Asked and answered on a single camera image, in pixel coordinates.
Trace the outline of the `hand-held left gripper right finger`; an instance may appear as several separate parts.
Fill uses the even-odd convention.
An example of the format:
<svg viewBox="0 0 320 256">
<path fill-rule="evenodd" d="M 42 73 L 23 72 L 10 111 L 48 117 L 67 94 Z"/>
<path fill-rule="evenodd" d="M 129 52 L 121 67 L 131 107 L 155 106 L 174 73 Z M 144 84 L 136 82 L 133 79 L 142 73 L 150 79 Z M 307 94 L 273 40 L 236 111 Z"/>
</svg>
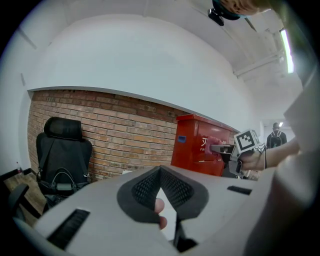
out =
<svg viewBox="0 0 320 256">
<path fill-rule="evenodd" d="M 259 180 L 159 168 L 160 185 L 176 211 L 175 244 L 159 256 L 248 256 L 257 218 L 250 214 Z"/>
</svg>

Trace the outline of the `white ceiling pipes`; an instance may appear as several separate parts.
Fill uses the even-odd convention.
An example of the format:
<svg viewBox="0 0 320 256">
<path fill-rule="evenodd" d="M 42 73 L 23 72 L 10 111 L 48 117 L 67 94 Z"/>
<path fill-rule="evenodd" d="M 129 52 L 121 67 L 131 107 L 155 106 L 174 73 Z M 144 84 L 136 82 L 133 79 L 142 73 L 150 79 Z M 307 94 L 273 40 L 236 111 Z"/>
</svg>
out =
<svg viewBox="0 0 320 256">
<path fill-rule="evenodd" d="M 268 78 L 277 75 L 284 70 L 285 52 L 277 51 L 259 61 L 249 64 L 239 70 L 234 70 L 233 74 L 244 82 L 259 78 Z"/>
</svg>

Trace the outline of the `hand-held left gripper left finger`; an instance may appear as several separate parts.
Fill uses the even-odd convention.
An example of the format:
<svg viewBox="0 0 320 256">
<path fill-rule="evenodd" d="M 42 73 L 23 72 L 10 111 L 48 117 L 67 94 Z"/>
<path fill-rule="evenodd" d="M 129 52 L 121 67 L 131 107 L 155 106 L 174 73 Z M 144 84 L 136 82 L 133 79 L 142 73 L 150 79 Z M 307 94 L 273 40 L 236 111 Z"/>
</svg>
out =
<svg viewBox="0 0 320 256">
<path fill-rule="evenodd" d="M 34 228 L 46 239 L 76 209 L 89 212 L 65 251 L 76 256 L 175 256 L 157 223 L 136 222 L 117 202 L 119 188 L 145 168 L 91 183 L 47 211 Z"/>
</svg>

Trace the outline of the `person's right forearm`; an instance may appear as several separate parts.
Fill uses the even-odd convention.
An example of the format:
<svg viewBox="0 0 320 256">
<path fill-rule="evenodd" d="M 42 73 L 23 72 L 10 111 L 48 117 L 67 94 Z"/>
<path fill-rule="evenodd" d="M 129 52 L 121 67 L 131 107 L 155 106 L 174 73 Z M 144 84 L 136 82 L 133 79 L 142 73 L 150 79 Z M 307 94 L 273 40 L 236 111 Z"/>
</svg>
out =
<svg viewBox="0 0 320 256">
<path fill-rule="evenodd" d="M 300 146 L 296 138 L 275 148 L 270 148 L 265 151 L 264 168 L 276 167 L 288 156 L 297 155 L 300 151 Z"/>
</svg>

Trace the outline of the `person's left hand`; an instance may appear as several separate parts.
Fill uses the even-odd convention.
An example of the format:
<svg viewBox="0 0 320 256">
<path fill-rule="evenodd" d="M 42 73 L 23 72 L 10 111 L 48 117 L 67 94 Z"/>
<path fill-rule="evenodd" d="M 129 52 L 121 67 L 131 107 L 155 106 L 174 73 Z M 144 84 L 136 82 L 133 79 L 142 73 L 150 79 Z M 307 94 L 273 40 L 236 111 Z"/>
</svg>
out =
<svg viewBox="0 0 320 256">
<path fill-rule="evenodd" d="M 156 214 L 158 214 L 158 216 L 159 216 L 159 228 L 160 228 L 160 230 L 163 230 L 168 224 L 167 219 L 164 216 L 160 216 L 160 213 L 164 210 L 164 208 L 165 208 L 165 202 L 160 198 L 156 198 L 155 199 L 154 212 Z"/>
</svg>

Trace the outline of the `red fire extinguisher box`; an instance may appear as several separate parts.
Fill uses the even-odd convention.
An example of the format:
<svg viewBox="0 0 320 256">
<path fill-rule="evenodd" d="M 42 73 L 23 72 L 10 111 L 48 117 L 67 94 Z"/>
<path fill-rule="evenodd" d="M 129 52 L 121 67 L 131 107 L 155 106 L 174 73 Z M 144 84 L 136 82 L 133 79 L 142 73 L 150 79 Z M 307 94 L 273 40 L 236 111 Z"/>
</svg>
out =
<svg viewBox="0 0 320 256">
<path fill-rule="evenodd" d="M 199 115 L 178 116 L 171 165 L 207 175 L 221 176 L 225 163 L 219 153 L 206 153 L 209 137 L 219 144 L 232 144 L 234 130 Z"/>
</svg>

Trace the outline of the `person's right hand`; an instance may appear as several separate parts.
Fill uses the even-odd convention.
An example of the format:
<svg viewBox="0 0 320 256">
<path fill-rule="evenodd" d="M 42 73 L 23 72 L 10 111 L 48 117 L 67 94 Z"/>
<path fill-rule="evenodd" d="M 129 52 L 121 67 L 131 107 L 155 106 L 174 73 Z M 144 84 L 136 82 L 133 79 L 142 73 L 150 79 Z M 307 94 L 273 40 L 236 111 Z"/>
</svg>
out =
<svg viewBox="0 0 320 256">
<path fill-rule="evenodd" d="M 251 151 L 241 157 L 244 171 L 262 171 L 265 169 L 265 152 Z"/>
</svg>

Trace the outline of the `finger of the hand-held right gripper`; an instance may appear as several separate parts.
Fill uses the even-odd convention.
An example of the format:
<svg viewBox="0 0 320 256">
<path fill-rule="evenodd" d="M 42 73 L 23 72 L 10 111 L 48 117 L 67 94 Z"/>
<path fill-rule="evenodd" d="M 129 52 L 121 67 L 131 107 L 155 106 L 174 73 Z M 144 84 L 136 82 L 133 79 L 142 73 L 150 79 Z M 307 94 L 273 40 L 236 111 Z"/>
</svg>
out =
<svg viewBox="0 0 320 256">
<path fill-rule="evenodd" d="M 211 144 L 209 149 L 216 153 L 232 153 L 235 145 L 231 144 Z"/>
</svg>

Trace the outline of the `ceiling tube light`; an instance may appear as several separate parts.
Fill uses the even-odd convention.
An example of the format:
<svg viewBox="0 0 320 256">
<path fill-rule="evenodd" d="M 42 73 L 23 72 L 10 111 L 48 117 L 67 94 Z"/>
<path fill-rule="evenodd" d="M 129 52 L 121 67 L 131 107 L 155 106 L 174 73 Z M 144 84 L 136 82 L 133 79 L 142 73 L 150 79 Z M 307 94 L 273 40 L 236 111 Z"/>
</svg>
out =
<svg viewBox="0 0 320 256">
<path fill-rule="evenodd" d="M 291 48 L 287 36 L 287 32 L 285 29 L 282 29 L 280 31 L 280 35 L 283 41 L 283 46 L 284 46 L 284 52 L 285 52 L 285 57 L 286 57 L 286 62 L 287 62 L 287 72 L 289 74 L 292 74 L 294 72 L 294 62 L 293 58 L 291 55 Z"/>
</svg>

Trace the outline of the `black office chair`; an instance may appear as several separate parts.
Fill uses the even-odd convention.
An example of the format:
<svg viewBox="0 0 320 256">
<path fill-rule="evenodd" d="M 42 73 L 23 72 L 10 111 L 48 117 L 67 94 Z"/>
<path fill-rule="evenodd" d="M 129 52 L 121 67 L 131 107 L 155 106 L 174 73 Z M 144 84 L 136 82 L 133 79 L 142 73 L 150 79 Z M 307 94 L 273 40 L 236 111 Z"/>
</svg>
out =
<svg viewBox="0 0 320 256">
<path fill-rule="evenodd" d="M 50 117 L 43 132 L 36 137 L 37 173 L 40 171 L 41 179 L 51 182 L 59 168 L 66 168 L 76 183 L 84 182 L 83 176 L 90 183 L 89 162 L 92 151 L 92 143 L 83 137 L 82 123 L 79 120 Z M 71 196 L 44 196 L 43 211 L 49 211 Z"/>
</svg>

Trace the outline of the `black bag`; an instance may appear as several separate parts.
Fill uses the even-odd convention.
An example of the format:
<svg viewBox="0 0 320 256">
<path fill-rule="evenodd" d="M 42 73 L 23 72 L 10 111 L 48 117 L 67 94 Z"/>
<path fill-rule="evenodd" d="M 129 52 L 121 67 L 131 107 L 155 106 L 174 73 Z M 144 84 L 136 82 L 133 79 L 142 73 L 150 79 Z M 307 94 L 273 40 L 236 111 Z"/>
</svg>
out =
<svg viewBox="0 0 320 256">
<path fill-rule="evenodd" d="M 75 182 L 72 174 L 64 167 L 60 167 L 54 173 L 52 181 L 41 179 L 39 171 L 36 175 L 36 181 L 41 193 L 47 196 L 69 197 L 89 184 L 87 177 L 83 176 L 84 182 Z"/>
</svg>

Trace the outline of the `pink cloth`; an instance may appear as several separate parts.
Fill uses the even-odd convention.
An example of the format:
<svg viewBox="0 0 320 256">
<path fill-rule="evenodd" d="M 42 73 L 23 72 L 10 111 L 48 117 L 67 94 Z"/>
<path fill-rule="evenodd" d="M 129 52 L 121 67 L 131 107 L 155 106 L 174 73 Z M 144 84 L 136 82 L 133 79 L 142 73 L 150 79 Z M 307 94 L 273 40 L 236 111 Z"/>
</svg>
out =
<svg viewBox="0 0 320 256">
<path fill-rule="evenodd" d="M 207 138 L 205 150 L 204 150 L 205 160 L 207 160 L 207 161 L 211 161 L 211 160 L 215 159 L 216 157 L 219 157 L 220 153 L 221 153 L 221 150 L 219 148 L 215 149 L 215 150 L 211 150 L 211 145 L 222 146 L 223 144 L 219 138 L 216 138 L 213 136 L 209 136 Z"/>
</svg>

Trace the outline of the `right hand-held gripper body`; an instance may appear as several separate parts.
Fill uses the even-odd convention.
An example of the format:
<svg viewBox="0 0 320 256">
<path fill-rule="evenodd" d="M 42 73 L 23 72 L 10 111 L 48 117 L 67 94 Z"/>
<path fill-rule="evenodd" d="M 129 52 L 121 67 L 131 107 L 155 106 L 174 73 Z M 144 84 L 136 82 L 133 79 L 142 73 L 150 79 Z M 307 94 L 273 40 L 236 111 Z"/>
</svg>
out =
<svg viewBox="0 0 320 256">
<path fill-rule="evenodd" d="M 233 152 L 221 153 L 221 156 L 231 174 L 243 175 L 241 157 L 256 151 L 265 151 L 265 144 L 260 143 L 258 135 L 253 129 L 247 129 L 234 135 Z"/>
</svg>

